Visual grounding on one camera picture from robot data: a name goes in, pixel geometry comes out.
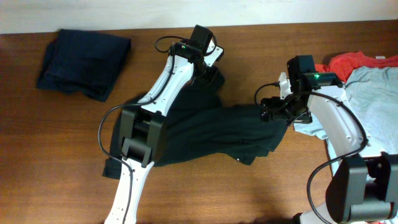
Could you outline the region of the dark green t-shirt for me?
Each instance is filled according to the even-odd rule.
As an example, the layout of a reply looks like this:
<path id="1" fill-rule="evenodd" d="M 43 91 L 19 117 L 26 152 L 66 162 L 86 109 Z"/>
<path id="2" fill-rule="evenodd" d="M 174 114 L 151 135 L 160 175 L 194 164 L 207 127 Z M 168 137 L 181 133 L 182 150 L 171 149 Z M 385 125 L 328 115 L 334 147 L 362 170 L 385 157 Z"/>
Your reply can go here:
<path id="1" fill-rule="evenodd" d="M 262 122 L 256 105 L 225 107 L 218 96 L 220 70 L 211 85 L 183 88 L 167 114 L 167 147 L 155 166 L 162 167 L 226 154 L 250 166 L 275 151 L 287 130 L 285 121 Z"/>

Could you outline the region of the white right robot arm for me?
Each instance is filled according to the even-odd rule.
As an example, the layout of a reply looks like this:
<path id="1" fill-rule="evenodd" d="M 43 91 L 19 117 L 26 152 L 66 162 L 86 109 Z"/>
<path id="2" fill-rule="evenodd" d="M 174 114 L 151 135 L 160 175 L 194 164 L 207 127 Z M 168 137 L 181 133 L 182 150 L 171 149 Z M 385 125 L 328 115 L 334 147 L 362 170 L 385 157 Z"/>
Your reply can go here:
<path id="1" fill-rule="evenodd" d="M 334 73 L 281 73 L 272 86 L 279 88 L 279 96 L 255 101 L 261 120 L 307 123 L 314 115 L 335 151 L 310 174 L 307 198 L 311 209 L 297 214 L 294 222 L 397 223 L 397 155 L 370 144 L 339 78 Z M 338 170 L 327 187 L 325 202 L 316 206 L 312 180 L 333 164 Z"/>

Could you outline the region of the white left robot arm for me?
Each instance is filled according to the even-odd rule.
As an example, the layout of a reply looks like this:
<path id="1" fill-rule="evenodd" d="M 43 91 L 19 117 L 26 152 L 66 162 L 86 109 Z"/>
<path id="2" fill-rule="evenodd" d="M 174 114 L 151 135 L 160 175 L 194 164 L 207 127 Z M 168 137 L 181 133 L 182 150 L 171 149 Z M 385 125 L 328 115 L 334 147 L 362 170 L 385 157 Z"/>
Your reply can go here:
<path id="1" fill-rule="evenodd" d="M 121 119 L 119 184 L 105 224 L 135 223 L 146 178 L 166 147 L 167 113 L 180 90 L 213 69 L 224 53 L 214 40 L 195 48 L 177 42 L 170 47 L 165 67 L 153 87 L 137 103 L 115 106 Z"/>

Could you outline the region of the red garment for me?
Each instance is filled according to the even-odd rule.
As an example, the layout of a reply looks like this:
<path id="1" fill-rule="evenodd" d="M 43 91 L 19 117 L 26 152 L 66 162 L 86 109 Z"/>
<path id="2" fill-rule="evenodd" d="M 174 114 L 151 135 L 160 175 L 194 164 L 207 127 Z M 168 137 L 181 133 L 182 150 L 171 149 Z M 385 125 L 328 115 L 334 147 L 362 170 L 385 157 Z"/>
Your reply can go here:
<path id="1" fill-rule="evenodd" d="M 361 67 L 387 68 L 397 67 L 397 55 L 388 58 L 368 57 L 362 52 L 348 52 L 333 57 L 328 65 L 315 64 L 318 72 L 332 72 L 342 81 L 346 82 L 353 70 Z"/>

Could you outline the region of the light blue-grey t-shirt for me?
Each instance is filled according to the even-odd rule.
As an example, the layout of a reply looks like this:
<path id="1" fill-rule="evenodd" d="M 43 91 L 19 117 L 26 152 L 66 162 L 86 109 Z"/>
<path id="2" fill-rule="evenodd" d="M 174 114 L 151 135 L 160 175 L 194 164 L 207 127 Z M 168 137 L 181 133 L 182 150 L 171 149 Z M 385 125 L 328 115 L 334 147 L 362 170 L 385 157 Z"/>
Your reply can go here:
<path id="1" fill-rule="evenodd" d="M 357 124 L 334 100 L 342 101 L 366 132 L 369 142 L 361 157 L 397 154 L 397 68 L 357 68 L 343 86 L 322 86 L 315 93 L 308 101 L 312 123 L 294 129 L 325 140 L 330 159 L 358 149 L 363 140 Z"/>

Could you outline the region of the folded navy blue garment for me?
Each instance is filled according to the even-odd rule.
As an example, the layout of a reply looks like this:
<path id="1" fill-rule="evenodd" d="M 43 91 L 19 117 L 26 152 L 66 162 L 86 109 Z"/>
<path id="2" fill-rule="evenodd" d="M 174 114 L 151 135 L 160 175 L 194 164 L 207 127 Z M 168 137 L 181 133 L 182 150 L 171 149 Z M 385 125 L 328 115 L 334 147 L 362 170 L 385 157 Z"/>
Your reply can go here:
<path id="1" fill-rule="evenodd" d="M 36 87 L 105 102 L 131 50 L 131 40 L 86 30 L 61 29 L 46 48 Z"/>

